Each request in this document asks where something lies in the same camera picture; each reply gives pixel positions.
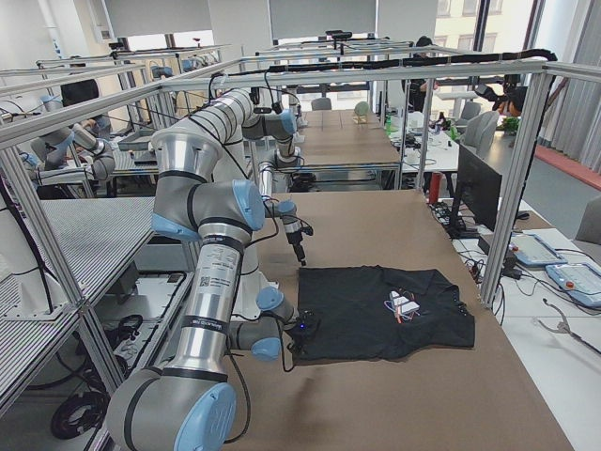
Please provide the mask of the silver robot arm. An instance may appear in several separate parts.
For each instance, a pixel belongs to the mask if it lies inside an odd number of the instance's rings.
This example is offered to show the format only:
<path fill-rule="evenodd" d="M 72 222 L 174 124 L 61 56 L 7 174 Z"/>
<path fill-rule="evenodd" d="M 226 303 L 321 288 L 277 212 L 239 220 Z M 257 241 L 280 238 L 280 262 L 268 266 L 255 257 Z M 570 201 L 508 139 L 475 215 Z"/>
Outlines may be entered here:
<path fill-rule="evenodd" d="M 224 92 L 189 114 L 187 119 L 216 139 L 230 157 L 234 155 L 235 146 L 249 146 L 254 181 L 266 204 L 268 216 L 280 219 L 287 242 L 298 262 L 304 266 L 306 256 L 302 241 L 305 235 L 313 234 L 313 229 L 299 217 L 293 201 L 271 198 L 274 173 L 301 161 L 301 151 L 295 143 L 296 116 L 278 102 L 272 105 L 264 103 L 258 88 L 243 88 Z"/>
<path fill-rule="evenodd" d="M 112 395 L 105 424 L 124 450 L 218 450 L 234 423 L 223 357 L 245 252 L 267 210 L 252 181 L 211 181 L 222 143 L 183 126 L 152 138 L 162 154 L 152 226 L 199 241 L 200 254 L 175 357 L 137 371 Z"/>

